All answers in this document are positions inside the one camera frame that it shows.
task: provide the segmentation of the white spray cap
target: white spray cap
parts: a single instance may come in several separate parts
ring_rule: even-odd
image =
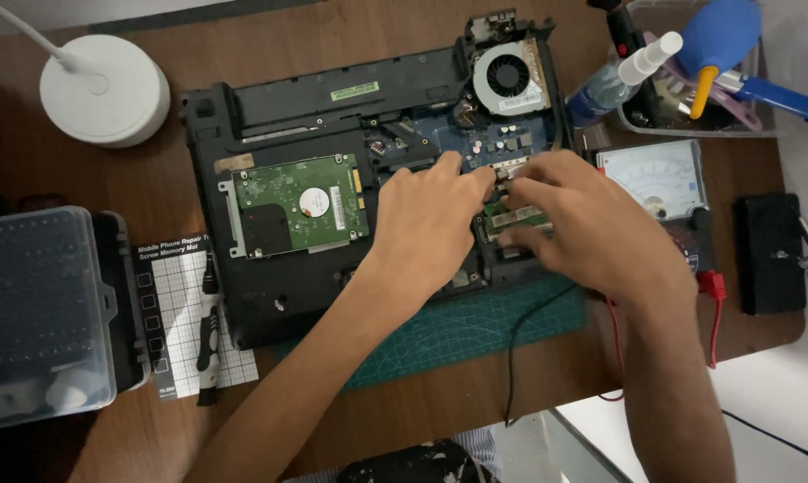
[[[618,66],[618,78],[629,86],[641,84],[684,45],[678,32],[667,32],[654,44],[633,52]]]

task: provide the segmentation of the green sticker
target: green sticker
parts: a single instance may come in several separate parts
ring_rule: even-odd
[[[336,90],[333,93],[330,93],[330,95],[333,96],[333,101],[341,101],[342,99],[347,99],[348,97],[362,95],[363,93],[375,92],[377,90],[380,90],[380,84],[375,81],[362,84],[361,86],[353,86],[347,89]]]

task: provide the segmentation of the white lamp base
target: white lamp base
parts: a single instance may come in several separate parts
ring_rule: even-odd
[[[123,38],[87,35],[68,42],[72,62],[43,68],[46,114],[68,136],[127,148],[153,136],[171,106],[169,83],[144,51]]]

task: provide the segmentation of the green circuit board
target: green circuit board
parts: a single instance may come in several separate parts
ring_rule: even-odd
[[[484,233],[493,242],[504,229],[515,225],[534,226],[541,231],[550,231],[553,224],[546,214],[534,206],[524,206],[511,211],[501,203],[484,205]]]
[[[233,179],[248,258],[369,235],[353,154],[247,169]]]

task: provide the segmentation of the person's right hand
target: person's right hand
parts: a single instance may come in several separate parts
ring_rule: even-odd
[[[537,206],[555,233],[548,238],[516,226],[503,232],[500,245],[526,247],[548,270],[632,307],[653,298],[695,307],[696,280],[666,230],[573,152],[538,155],[507,184],[503,203],[512,210]]]

